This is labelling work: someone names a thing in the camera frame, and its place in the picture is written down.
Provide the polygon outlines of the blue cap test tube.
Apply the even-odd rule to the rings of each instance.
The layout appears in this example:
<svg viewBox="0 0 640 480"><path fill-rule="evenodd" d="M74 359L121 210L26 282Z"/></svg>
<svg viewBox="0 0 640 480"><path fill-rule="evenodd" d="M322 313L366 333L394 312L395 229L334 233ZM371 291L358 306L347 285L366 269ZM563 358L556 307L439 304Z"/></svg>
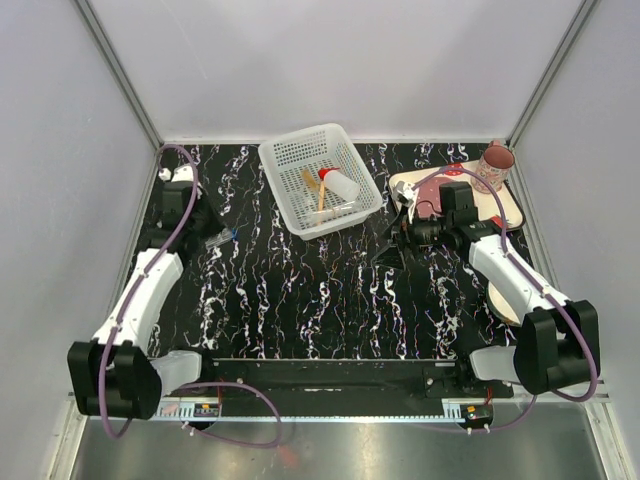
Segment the blue cap test tube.
<svg viewBox="0 0 640 480"><path fill-rule="evenodd" d="M221 232L213 235L205 241L205 247L207 250L219 248L220 246L232 242L236 239L236 231L229 228L224 228Z"/></svg>

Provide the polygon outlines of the wash bottle red cap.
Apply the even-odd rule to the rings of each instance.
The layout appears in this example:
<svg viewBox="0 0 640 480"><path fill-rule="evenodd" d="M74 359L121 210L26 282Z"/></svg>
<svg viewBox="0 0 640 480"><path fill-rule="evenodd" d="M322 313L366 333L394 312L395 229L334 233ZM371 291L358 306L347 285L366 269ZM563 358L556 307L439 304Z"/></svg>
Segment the wash bottle red cap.
<svg viewBox="0 0 640 480"><path fill-rule="evenodd" d="M339 171L338 168L324 168L318 171L325 188L346 202L355 201L360 193L360 185Z"/></svg>

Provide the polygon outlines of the bundle of plastic pipettes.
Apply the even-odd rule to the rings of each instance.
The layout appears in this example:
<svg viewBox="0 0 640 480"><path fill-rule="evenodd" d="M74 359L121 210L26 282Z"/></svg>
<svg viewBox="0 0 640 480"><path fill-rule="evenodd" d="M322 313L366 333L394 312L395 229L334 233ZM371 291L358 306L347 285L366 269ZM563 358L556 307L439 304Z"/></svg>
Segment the bundle of plastic pipettes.
<svg viewBox="0 0 640 480"><path fill-rule="evenodd" d="M311 209L302 215L302 222L307 224L321 224L342 216L356 213L360 210L357 201L342 203L334 207L326 205L323 209Z"/></svg>

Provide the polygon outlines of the wooden test tube clamp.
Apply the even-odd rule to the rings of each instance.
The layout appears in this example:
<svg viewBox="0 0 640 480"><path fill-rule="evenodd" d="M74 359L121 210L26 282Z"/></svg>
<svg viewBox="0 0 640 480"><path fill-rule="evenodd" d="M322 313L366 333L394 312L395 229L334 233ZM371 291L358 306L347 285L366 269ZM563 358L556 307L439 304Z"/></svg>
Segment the wooden test tube clamp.
<svg viewBox="0 0 640 480"><path fill-rule="evenodd" d="M319 184L319 191L318 191L318 212L321 212L324 210L324 202L325 202L325 183L324 181L321 181Z"/></svg>

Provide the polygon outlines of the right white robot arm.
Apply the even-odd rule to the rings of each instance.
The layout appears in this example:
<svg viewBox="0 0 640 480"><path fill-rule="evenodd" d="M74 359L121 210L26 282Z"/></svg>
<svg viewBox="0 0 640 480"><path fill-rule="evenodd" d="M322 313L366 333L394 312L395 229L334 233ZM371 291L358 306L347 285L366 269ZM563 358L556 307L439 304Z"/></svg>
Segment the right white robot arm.
<svg viewBox="0 0 640 480"><path fill-rule="evenodd" d="M532 395L588 383L590 398L599 375L598 315L586 301L573 301L522 260L504 226L482 220L472 187L450 182L439 188L441 208L427 219L416 217L418 189L398 182L393 199L401 206L387 232L390 242L373 259L377 266L404 269L405 256L430 246L457 252L499 292L520 322L513 346L484 347L454 371L454 384L476 396L490 381L519 384Z"/></svg>

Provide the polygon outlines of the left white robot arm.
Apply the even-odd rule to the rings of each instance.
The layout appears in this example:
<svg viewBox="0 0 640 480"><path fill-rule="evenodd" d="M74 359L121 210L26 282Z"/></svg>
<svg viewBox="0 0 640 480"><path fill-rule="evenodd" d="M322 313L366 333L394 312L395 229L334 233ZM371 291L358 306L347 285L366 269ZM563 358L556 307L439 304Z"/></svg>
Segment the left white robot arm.
<svg viewBox="0 0 640 480"><path fill-rule="evenodd" d="M196 396L215 386L216 372L194 351L151 359L147 347L174 285L205 244L225 232L190 165L165 170L158 223L135 258L114 309L89 341L67 354L73 394L86 416L143 419L182 385Z"/></svg>

